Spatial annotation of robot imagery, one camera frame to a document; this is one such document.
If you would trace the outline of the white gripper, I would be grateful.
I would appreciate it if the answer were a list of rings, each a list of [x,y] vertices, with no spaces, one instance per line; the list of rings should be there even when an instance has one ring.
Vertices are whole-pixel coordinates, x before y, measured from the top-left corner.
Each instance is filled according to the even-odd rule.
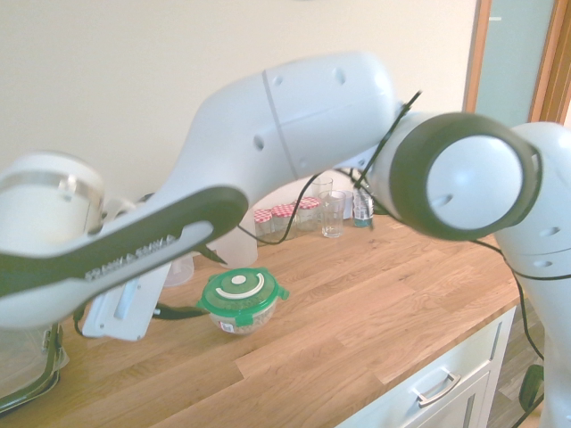
[[[227,265],[206,244],[196,245],[195,251],[221,266]],[[208,310],[194,306],[157,304],[170,265],[169,262],[97,296],[91,303],[81,332],[90,338],[108,336],[133,342],[145,336],[152,317],[176,321],[209,315]]]

